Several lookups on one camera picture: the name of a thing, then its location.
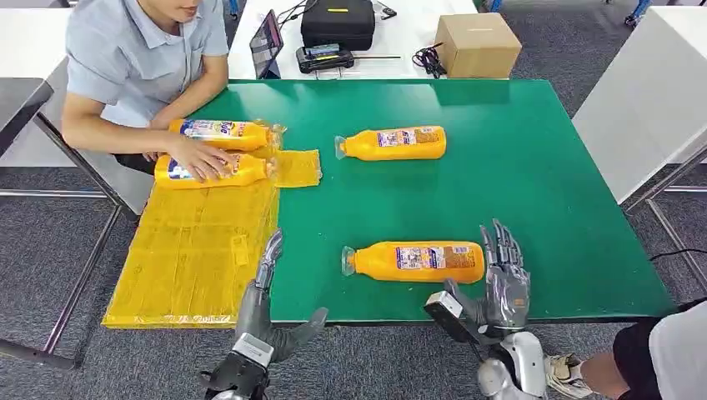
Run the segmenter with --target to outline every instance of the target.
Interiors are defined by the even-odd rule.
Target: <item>light blue shirt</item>
[[[221,0],[204,0],[164,32],[138,0],[78,2],[67,28],[68,91],[106,104],[103,118],[145,127],[201,77],[202,56],[228,54]]]

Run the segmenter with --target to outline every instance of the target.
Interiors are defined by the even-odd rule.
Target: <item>orange bottle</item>
[[[402,127],[381,131],[366,130],[353,137],[334,139],[336,157],[356,157],[365,161],[440,158],[447,150],[442,127]]]
[[[225,150],[253,151],[267,144],[280,147],[282,132],[255,122],[212,121],[205,119],[175,119],[169,131],[203,140]]]
[[[474,242],[380,242],[361,250],[344,247],[341,270],[380,281],[474,283],[484,276],[484,252]]]
[[[170,189],[201,189],[223,186],[246,186],[260,179],[270,178],[275,170],[274,160],[256,158],[248,154],[234,154],[235,164],[227,163],[233,175],[201,183],[192,177],[169,155],[161,156],[155,165],[155,184]]]

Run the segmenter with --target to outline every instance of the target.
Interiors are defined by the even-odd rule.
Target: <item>green tabletop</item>
[[[342,246],[381,241],[480,242],[498,218],[532,274],[530,317],[633,318],[672,309],[662,282],[547,81],[236,81],[196,118],[266,119],[288,127],[284,146],[317,148],[318,187],[283,189],[283,256],[274,321],[428,320],[440,283],[341,274]],[[333,138],[364,129],[441,125],[439,160],[337,160]],[[462,285],[484,295],[481,282]]]

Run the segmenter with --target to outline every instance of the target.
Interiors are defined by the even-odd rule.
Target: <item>man's arm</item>
[[[64,141],[72,148],[105,153],[169,153],[199,181],[231,174],[220,161],[234,162],[225,151],[174,132],[117,125],[101,118],[103,108],[101,102],[67,93],[62,115]]]
[[[228,83],[228,56],[202,56],[203,73],[150,122],[151,128],[165,129],[174,119],[184,118],[221,93]]]
[[[67,93],[62,115],[62,135],[72,148],[104,153],[166,153],[175,135],[166,131],[124,127],[101,118],[105,104]]]

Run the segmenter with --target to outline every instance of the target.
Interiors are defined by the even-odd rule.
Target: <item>bottle label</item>
[[[233,157],[235,158],[235,164],[233,165],[233,173],[235,174],[238,171],[238,165],[240,164],[240,154],[234,154]],[[224,160],[219,160],[221,163],[225,164],[226,162]],[[170,179],[192,179],[192,174],[189,173],[187,168],[182,167],[179,165],[177,160],[174,158],[169,159],[169,165],[167,166],[167,176]]]
[[[245,122],[185,119],[179,132],[197,140],[240,138],[245,125]]]
[[[407,146],[409,144],[433,143],[439,141],[434,127],[388,129],[378,132],[378,145],[382,148]]]
[[[469,246],[396,247],[398,269],[471,268],[474,266]]]

